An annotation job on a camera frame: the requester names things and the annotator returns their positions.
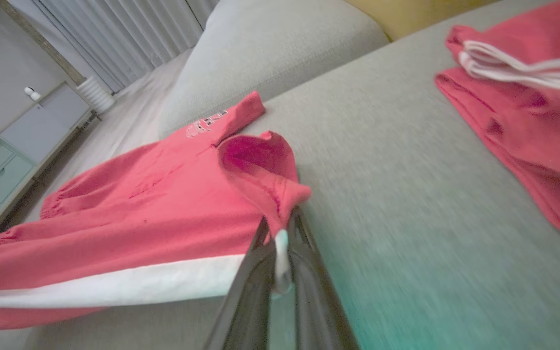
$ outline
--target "wooden pole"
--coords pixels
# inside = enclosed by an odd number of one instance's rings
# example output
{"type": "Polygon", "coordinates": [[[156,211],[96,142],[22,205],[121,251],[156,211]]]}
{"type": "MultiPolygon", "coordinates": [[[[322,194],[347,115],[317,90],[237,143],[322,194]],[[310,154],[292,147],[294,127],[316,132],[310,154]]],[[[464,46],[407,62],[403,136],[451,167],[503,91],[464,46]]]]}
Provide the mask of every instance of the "wooden pole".
{"type": "Polygon", "coordinates": [[[66,73],[70,79],[77,85],[80,86],[82,82],[86,80],[86,78],[79,73],[75,67],[70,64],[70,62],[62,56],[62,54],[51,45],[50,42],[46,40],[42,34],[38,32],[38,30],[22,15],[19,11],[17,11],[12,5],[10,5],[7,0],[0,0],[0,7],[4,10],[7,15],[10,16],[18,24],[18,26],[23,29],[32,39],[38,44],[47,55],[49,55],[53,60],[58,64],[58,66],[62,67],[64,73],[66,73]]]}

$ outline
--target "folded clothing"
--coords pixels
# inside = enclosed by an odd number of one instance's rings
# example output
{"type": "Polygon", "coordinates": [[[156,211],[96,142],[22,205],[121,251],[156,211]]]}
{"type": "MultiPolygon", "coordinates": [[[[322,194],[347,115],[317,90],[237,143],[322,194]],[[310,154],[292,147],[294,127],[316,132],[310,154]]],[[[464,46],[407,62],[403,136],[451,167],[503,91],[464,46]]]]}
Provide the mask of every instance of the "folded clothing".
{"type": "Polygon", "coordinates": [[[484,33],[456,26],[447,47],[464,68],[436,85],[560,229],[560,1],[484,33]]]}
{"type": "Polygon", "coordinates": [[[224,295],[262,216],[278,232],[310,195],[280,135],[229,137],[263,112],[251,93],[82,173],[39,221],[1,233],[0,329],[224,295]]]}

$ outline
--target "red garment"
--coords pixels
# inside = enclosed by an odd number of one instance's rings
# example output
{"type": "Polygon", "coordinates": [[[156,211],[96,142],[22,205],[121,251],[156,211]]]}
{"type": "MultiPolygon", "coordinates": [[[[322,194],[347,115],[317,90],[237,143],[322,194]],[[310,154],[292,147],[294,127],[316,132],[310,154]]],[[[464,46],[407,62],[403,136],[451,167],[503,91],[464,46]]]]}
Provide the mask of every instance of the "red garment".
{"type": "MultiPolygon", "coordinates": [[[[263,112],[251,93],[67,182],[45,200],[40,221],[0,234],[0,291],[243,254],[263,214],[278,232],[310,195],[298,183],[293,151],[271,132],[227,138],[263,112]]],[[[0,309],[0,329],[95,310],[0,309]]]]}
{"type": "MultiPolygon", "coordinates": [[[[467,69],[468,62],[461,62],[465,53],[461,52],[471,41],[493,46],[522,64],[538,67],[534,64],[543,62],[559,71],[554,67],[560,67],[560,1],[511,18],[484,33],[454,27],[447,47],[467,69]]],[[[513,71],[502,63],[491,68],[513,71]]],[[[560,89],[475,79],[460,67],[438,74],[436,85],[560,229],[560,89]]]]}

